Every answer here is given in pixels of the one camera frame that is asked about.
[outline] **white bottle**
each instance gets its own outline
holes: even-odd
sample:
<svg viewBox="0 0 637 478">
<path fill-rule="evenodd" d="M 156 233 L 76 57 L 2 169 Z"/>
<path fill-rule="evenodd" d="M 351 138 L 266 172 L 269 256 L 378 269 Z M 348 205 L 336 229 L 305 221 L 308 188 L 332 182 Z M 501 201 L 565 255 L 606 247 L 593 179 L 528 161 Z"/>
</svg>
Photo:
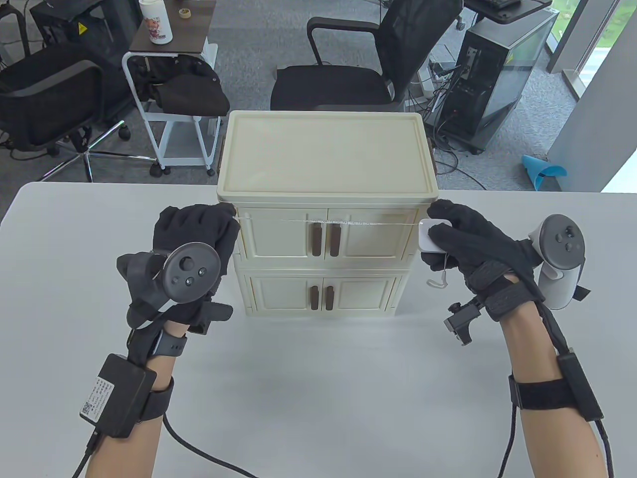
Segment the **white bottle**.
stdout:
<svg viewBox="0 0 637 478">
<path fill-rule="evenodd" d="M 173 31 L 170 28 L 164 0 L 140 0 L 140 8 L 150 41 L 157 45 L 165 45 L 172 41 Z"/>
</svg>

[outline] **keyboard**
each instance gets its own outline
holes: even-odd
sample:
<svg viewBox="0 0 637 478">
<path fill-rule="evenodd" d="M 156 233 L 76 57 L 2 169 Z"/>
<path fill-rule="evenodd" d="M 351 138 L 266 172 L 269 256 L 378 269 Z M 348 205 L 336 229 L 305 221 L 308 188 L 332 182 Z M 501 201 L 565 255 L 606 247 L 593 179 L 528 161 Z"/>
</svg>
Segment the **keyboard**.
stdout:
<svg viewBox="0 0 637 478">
<path fill-rule="evenodd" d="M 494 10 L 502 10 L 503 8 L 520 3 L 521 1 L 522 0 L 482 0 L 483 3 L 486 3 Z"/>
</svg>

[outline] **cream plastic cabinet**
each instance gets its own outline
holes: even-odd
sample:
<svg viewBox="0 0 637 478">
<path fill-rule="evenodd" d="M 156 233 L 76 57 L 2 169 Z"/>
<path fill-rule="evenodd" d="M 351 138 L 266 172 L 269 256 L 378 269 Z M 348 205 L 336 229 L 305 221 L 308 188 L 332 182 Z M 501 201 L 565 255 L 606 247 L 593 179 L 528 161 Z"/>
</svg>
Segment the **cream plastic cabinet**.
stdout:
<svg viewBox="0 0 637 478">
<path fill-rule="evenodd" d="M 230 114 L 218 183 L 252 315 L 391 315 L 438 188 L 415 113 Z"/>
</svg>

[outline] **gloved hand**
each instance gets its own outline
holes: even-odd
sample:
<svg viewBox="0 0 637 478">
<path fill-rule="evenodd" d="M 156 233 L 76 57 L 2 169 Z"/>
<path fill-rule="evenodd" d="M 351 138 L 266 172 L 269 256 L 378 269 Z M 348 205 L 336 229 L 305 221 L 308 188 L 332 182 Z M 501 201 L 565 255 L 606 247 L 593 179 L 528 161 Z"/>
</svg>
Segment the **gloved hand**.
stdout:
<svg viewBox="0 0 637 478">
<path fill-rule="evenodd" d="M 515 241 L 470 207 L 446 199 L 432 203 L 432 219 L 447 219 L 453 227 L 438 224 L 429 230 L 434 244 L 447 252 L 447 268 L 458 267 L 469 290 L 495 321 L 528 301 L 543 301 L 533 278 L 541 263 L 530 240 Z M 422 260 L 432 271 L 445 265 L 444 254 L 423 252 Z M 514 284 L 504 275 L 520 280 Z"/>
<path fill-rule="evenodd" d="M 172 252 L 188 242 L 204 242 L 217 251 L 221 260 L 219 278 L 210 292 L 196 301 L 173 305 L 165 311 L 163 319 L 180 324 L 191 324 L 195 328 L 207 321 L 207 324 L 203 326 L 203 332 L 205 332 L 211 320 L 230 318 L 232 307 L 210 301 L 217 292 L 221 277 L 227 274 L 228 261 L 239 234 L 239 223 L 234 220 L 235 214 L 234 206 L 230 203 L 213 206 L 196 204 L 183 209 L 167 207 L 161 212 L 155 224 L 153 250 Z"/>
</svg>

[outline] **gray carpet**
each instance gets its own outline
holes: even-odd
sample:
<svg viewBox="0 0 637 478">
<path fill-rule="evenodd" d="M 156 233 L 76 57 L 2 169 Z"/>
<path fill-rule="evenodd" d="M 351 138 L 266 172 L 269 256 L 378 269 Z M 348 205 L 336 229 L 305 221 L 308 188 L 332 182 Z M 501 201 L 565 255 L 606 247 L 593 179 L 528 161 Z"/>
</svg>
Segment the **gray carpet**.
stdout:
<svg viewBox="0 0 637 478">
<path fill-rule="evenodd" d="M 305 23 L 315 15 L 377 22 L 378 6 L 365 0 L 219 0 L 210 40 L 219 45 L 215 69 L 232 109 L 268 109 L 274 85 L 273 70 L 314 62 Z M 465 11 L 463 15 L 470 23 L 473 13 Z M 15 40 L 17 29 L 5 22 L 6 19 L 0 41 Z M 34 25 L 30 25 L 29 32 L 31 38 L 38 37 Z M 463 35 L 464 32 L 452 26 L 438 48 L 446 45 L 453 55 L 457 55 Z M 322 57 L 332 64 L 379 68 L 373 40 L 367 34 L 320 31 L 316 33 L 316 39 Z M 19 45 L 8 48 L 12 55 L 19 57 Z M 533 187 L 520 162 L 522 154 L 545 157 L 575 105 L 560 75 L 545 72 L 547 62 L 548 55 L 543 52 L 522 100 L 487 151 L 479 156 L 459 154 L 460 167 L 488 189 L 531 190 Z M 123 142 L 115 134 L 105 140 L 100 149 L 153 156 L 137 111 L 131 112 L 125 120 L 131 128 L 132 139 Z M 444 152 L 440 152 L 437 159 L 452 161 Z M 20 187 L 36 180 L 59 161 L 44 157 L 20 163 L 11 160 L 7 151 L 0 150 L 0 218 Z M 156 179 L 148 174 L 147 164 L 125 160 L 95 159 L 93 172 L 98 182 L 216 184 L 217 180 L 216 177 L 209 178 L 203 168 L 187 167 L 173 168 L 172 174 Z M 82 165 L 69 167 L 55 180 L 83 181 Z M 480 189 L 459 172 L 439 176 L 438 183 L 441 189 Z M 547 184 L 547 189 L 556 187 L 555 182 Z"/>
</svg>

